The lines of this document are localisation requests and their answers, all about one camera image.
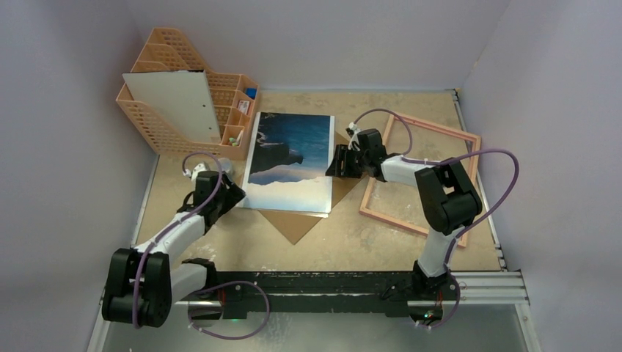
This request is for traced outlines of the pink wooden photo frame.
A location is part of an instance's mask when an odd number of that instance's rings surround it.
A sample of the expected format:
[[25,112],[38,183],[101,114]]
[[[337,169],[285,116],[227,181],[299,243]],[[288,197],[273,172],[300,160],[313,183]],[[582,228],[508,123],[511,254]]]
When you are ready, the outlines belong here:
[[[416,117],[406,116],[404,120],[407,127],[389,116],[381,132],[388,153],[403,152],[409,146],[408,133],[413,136],[411,151],[406,154],[409,158],[441,161],[480,149],[480,136]],[[359,213],[418,235],[428,234],[429,225],[415,186],[370,179]]]

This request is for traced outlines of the blue mountain photo print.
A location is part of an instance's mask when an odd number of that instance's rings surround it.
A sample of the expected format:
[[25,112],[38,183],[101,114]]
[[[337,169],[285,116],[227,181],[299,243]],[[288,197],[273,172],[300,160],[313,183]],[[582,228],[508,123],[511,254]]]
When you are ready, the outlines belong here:
[[259,112],[252,127],[239,207],[326,217],[332,209],[335,118]]

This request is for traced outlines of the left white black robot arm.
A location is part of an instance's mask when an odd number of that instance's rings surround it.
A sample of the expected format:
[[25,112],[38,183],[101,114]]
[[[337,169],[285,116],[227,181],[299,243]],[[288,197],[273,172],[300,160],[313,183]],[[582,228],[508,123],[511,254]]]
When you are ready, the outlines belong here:
[[211,260],[184,260],[176,269],[172,264],[246,194],[217,171],[196,172],[193,183],[194,190],[165,228],[145,243],[111,256],[101,307],[104,320],[137,329],[160,327],[173,304],[186,296],[193,293],[208,300],[218,293]]

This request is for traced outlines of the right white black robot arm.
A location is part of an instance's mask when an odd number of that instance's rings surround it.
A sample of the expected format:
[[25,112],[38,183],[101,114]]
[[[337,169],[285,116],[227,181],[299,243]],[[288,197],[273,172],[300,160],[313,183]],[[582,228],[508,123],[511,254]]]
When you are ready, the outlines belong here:
[[482,212],[481,199],[460,161],[407,161],[387,152],[376,129],[348,128],[347,132],[350,142],[335,147],[325,174],[339,178],[367,175],[383,183],[417,188],[429,231],[422,254],[414,262],[411,287],[420,298],[430,298],[448,281],[448,262],[461,232]]

